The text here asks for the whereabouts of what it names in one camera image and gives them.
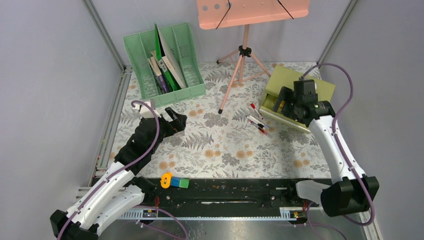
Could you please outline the green plastic folder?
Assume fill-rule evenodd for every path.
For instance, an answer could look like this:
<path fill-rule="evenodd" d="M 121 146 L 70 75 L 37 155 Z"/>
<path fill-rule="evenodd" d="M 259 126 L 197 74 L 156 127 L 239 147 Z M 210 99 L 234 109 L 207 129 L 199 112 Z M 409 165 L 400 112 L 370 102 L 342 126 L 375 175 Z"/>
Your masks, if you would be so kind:
<path fill-rule="evenodd" d="M 167 66 L 167 64 L 165 62 L 166 55 L 165 55 L 165 51 L 164 51 L 164 48 L 163 48 L 163 45 L 162 45 L 162 41 L 161 41 L 161 37 L 160 37 L 160 31 L 159 31 L 159 28 L 158 28 L 156 23 L 154 24 L 154 34 L 155 34 L 156 58 L 158 60 L 160 68 L 163 71 L 166 79 L 170 83 L 173 91 L 180 90 L 181 88 L 180 88 L 179 84 L 175 80 L 173 74 L 171 73 L 169 67 Z"/>

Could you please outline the yellow toy block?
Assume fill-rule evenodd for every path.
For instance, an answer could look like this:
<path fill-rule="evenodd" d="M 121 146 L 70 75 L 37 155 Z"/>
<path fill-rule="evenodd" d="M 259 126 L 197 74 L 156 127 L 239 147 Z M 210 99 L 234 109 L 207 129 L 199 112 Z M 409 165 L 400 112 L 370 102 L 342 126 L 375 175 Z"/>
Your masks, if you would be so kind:
<path fill-rule="evenodd" d="M 284 102 L 284 101 L 282 101 L 282 102 L 278 105 L 277 111 L 281 111 L 281 110 L 283 109 L 284 105 L 285 105 L 285 102 Z"/>

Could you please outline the yellow-green drawer cabinet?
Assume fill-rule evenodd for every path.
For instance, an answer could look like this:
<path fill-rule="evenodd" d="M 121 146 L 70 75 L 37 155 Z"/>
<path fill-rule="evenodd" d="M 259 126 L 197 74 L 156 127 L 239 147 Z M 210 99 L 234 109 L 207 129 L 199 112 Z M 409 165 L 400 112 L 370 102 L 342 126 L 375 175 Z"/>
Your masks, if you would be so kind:
<path fill-rule="evenodd" d="M 282 122 L 292 128 L 309 134 L 310 130 L 301 123 L 283 116 L 280 112 L 272 111 L 277 97 L 282 87 L 292 89 L 294 81 L 297 81 L 303 74 L 290 68 L 277 65 L 265 87 L 263 92 L 261 106 L 259 112 L 267 117 L 270 117 L 278 122 Z M 317 77 L 307 75 L 306 80 L 314 80 L 316 85 L 316 93 L 320 101 L 331 101 L 336 85 L 328 81 L 321 80 Z"/>

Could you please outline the red transparent pen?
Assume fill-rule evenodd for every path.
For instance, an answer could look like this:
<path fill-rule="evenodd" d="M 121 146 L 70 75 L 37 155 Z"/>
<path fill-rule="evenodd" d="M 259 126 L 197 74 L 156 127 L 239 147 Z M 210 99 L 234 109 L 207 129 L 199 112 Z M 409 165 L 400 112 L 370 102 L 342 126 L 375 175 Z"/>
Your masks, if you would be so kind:
<path fill-rule="evenodd" d="M 264 135 L 268 135 L 268 133 L 265 131 L 265 129 L 258 129 L 262 134 L 264 134 Z"/>

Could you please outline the white binder folder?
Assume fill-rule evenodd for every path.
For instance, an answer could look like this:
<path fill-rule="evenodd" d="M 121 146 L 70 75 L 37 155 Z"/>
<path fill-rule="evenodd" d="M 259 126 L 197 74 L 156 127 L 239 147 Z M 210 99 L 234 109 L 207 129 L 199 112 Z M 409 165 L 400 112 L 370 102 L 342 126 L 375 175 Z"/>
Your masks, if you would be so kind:
<path fill-rule="evenodd" d="M 187 88 L 184 75 L 180 67 L 179 50 L 174 30 L 171 26 L 162 29 L 159 28 L 159 35 L 166 55 L 166 65 L 169 67 L 174 79 L 179 84 L 180 90 Z"/>

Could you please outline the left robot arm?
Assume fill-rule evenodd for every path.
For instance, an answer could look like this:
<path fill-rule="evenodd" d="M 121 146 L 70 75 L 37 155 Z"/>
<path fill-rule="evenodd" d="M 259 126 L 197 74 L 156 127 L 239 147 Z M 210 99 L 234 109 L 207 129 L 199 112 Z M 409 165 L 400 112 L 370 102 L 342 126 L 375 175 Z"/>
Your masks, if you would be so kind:
<path fill-rule="evenodd" d="M 160 143 L 186 128 L 188 117 L 165 109 L 167 121 L 149 106 L 138 106 L 139 125 L 119 150 L 106 173 L 66 211 L 50 216 L 58 240 L 97 240 L 114 221 L 137 205 L 155 200 L 155 186 L 137 174 L 151 161 Z"/>

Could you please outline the purple Treehouse book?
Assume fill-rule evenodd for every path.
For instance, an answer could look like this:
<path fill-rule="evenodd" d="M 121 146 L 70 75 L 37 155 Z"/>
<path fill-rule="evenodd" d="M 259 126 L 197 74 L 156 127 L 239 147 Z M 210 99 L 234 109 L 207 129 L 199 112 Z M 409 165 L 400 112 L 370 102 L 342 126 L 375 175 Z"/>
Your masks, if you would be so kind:
<path fill-rule="evenodd" d="M 157 85 L 160 88 L 161 92 L 163 94 L 169 93 L 170 92 L 169 91 L 169 88 L 168 88 L 168 86 L 166 84 L 165 78 L 164 78 L 164 76 L 163 76 L 163 74 L 161 72 L 161 69 L 160 69 L 159 65 L 157 64 L 156 60 L 154 59 L 153 56 L 150 57 L 150 58 L 148 58 L 147 60 L 148 60 L 148 63 L 150 65 L 150 68 L 151 68 L 151 70 L 153 72 L 153 76 L 154 76 L 154 78 L 155 78 L 155 80 L 157 82 Z"/>

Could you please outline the black capped marker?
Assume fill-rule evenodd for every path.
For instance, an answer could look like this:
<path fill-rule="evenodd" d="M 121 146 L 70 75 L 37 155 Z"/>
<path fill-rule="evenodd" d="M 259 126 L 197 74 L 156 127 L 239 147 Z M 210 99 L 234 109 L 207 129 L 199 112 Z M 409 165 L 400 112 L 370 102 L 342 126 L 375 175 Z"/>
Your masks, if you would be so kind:
<path fill-rule="evenodd" d="M 252 120 L 252 119 L 250 119 L 250 118 L 248 118 L 248 117 L 247 117 L 247 120 L 248 120 L 251 124 L 253 124 L 256 128 L 261 129 L 261 130 L 263 130 L 263 129 L 264 129 L 264 126 L 263 126 L 262 124 L 257 123 L 257 122 L 255 122 L 254 120 Z"/>

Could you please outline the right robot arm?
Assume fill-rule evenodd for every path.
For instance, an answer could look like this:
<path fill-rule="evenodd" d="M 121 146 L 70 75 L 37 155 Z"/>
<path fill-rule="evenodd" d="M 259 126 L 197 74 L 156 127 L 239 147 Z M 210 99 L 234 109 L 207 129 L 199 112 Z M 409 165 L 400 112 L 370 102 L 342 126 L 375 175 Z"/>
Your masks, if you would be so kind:
<path fill-rule="evenodd" d="M 316 138 L 330 170 L 331 184 L 300 180 L 287 191 L 293 206 L 305 200 L 319 204 L 329 217 L 371 210 L 380 187 L 376 177 L 367 176 L 358 165 L 339 130 L 336 113 L 329 101 L 319 100 L 314 80 L 294 81 L 281 87 L 274 110 L 304 124 Z"/>

